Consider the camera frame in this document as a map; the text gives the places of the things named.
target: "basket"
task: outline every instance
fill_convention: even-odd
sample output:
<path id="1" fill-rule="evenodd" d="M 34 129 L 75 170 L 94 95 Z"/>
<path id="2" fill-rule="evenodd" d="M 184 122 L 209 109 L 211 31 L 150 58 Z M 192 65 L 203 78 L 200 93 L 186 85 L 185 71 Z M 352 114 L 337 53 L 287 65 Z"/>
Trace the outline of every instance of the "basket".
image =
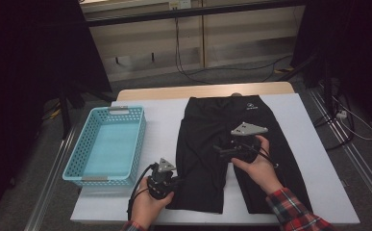
<path id="1" fill-rule="evenodd" d="M 132 186 L 145 128 L 141 106 L 92 109 L 62 179 L 78 186 Z"/>

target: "person's arm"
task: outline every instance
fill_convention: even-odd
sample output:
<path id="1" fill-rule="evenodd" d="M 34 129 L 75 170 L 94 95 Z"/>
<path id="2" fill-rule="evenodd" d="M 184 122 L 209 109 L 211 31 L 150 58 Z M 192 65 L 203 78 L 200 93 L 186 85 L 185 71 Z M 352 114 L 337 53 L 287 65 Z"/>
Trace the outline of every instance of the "person's arm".
<path id="1" fill-rule="evenodd" d="M 269 153 L 269 141 L 257 136 L 261 153 Z M 289 189 L 284 188 L 270 162 L 258 155 L 251 164 L 233 158 L 232 163 L 246 171 L 268 195 L 266 201 L 284 230 L 335 230 L 326 220 L 312 214 Z"/>
<path id="2" fill-rule="evenodd" d="M 132 218 L 128 220 L 122 231 L 145 231 L 159 216 L 160 211 L 173 199 L 174 192 L 166 198 L 157 200 L 147 190 L 147 178 L 140 181 L 139 189 L 136 192 L 136 199 L 132 208 Z"/>

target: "shirt cuff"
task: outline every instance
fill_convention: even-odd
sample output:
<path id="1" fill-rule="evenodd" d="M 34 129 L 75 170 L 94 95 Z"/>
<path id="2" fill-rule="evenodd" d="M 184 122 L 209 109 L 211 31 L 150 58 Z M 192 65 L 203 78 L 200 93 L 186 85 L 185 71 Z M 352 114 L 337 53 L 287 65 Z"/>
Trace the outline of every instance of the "shirt cuff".
<path id="1" fill-rule="evenodd" d="M 147 231 L 143 227 L 141 227 L 138 223 L 128 220 L 121 231 Z"/>
<path id="2" fill-rule="evenodd" d="M 266 202 L 281 224 L 309 213 L 308 209 L 288 188 L 271 193 L 266 197 Z"/>

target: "black cloth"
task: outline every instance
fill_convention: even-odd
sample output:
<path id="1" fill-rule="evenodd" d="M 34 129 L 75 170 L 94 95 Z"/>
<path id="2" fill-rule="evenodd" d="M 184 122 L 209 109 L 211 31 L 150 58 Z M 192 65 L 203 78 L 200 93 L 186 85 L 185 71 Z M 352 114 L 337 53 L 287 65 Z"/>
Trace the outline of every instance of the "black cloth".
<path id="1" fill-rule="evenodd" d="M 176 153 L 178 175 L 184 182 L 167 209 L 222 213 L 228 163 L 220 160 L 213 146 L 230 147 L 231 130 L 242 122 L 268 128 L 263 136 L 270 141 L 272 159 L 280 165 L 279 179 L 311 208 L 301 172 L 278 121 L 254 95 L 189 99 Z M 260 187 L 238 167 L 235 173 L 249 213 L 272 214 Z"/>

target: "plaid shirt sleeve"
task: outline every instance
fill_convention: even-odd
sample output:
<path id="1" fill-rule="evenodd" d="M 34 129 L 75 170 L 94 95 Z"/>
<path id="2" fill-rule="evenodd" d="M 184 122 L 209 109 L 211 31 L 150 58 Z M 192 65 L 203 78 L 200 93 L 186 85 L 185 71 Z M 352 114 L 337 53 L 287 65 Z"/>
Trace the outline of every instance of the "plaid shirt sleeve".
<path id="1" fill-rule="evenodd" d="M 326 220 L 306 209 L 287 188 L 273 192 L 266 201 L 284 230 L 335 230 Z"/>
<path id="2" fill-rule="evenodd" d="M 146 231 L 146 230 L 142 228 L 138 223 L 129 220 L 125 223 L 125 225 L 123 225 L 121 231 Z"/>

